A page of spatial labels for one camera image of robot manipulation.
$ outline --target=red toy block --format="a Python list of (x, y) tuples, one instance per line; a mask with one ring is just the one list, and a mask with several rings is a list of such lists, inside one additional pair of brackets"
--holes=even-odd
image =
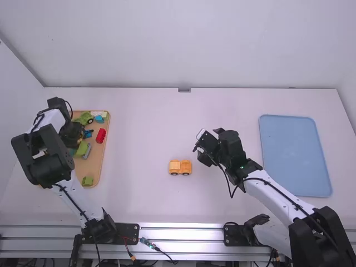
[(96, 141), (98, 144), (102, 144), (102, 143), (104, 142), (105, 136), (106, 136), (106, 131), (105, 131), (105, 129), (100, 128), (100, 130), (99, 130), (99, 132), (98, 132), (98, 135), (97, 135), (96, 138), (95, 138), (95, 141)]

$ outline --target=green toy block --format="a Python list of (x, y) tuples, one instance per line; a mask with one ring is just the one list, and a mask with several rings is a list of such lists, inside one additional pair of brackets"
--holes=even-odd
[(94, 183), (94, 178), (92, 176), (85, 176), (82, 181), (82, 186), (91, 186)]
[(82, 157), (85, 155), (88, 149), (88, 144), (86, 141), (81, 141), (79, 144), (79, 147), (77, 149), (77, 152), (74, 154), (75, 157)]

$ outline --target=toy car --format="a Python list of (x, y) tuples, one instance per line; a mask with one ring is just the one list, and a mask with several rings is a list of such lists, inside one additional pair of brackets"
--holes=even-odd
[(80, 115), (79, 118), (76, 118), (75, 120), (73, 120), (74, 122), (80, 122), (81, 124), (83, 124), (84, 126), (86, 126), (87, 124), (91, 124), (94, 121), (94, 117), (93, 115), (90, 114), (90, 112), (84, 112)]
[(190, 160), (171, 160), (169, 162), (169, 173), (171, 175), (190, 175), (191, 174), (191, 161)]

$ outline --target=wooden tray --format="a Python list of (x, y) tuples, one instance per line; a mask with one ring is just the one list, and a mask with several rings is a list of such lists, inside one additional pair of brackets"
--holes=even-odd
[[(79, 118), (80, 115), (84, 112), (86, 111), (73, 111), (73, 119)], [(98, 184), (100, 180), (101, 166), (104, 158), (105, 144), (106, 144), (109, 122), (111, 117), (109, 112), (107, 112), (107, 114), (108, 114), (108, 119), (105, 119), (104, 123), (97, 123), (94, 120), (93, 123), (85, 126), (85, 130), (91, 130), (91, 129), (94, 130), (94, 132), (92, 133), (92, 137), (84, 139), (84, 141), (92, 145), (88, 158), (85, 160), (81, 157), (73, 157), (74, 164), (75, 164), (75, 172), (79, 182), (82, 183), (82, 180), (85, 176), (92, 176), (94, 178), (93, 185), (84, 186), (84, 188), (94, 187)], [(98, 144), (95, 141), (95, 138), (100, 128), (104, 128), (106, 130), (106, 136), (102, 144)]]

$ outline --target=small wooden block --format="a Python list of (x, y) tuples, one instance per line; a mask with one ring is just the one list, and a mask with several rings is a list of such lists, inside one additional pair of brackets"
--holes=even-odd
[(92, 176), (85, 176), (82, 181), (82, 186), (92, 186), (94, 178)]

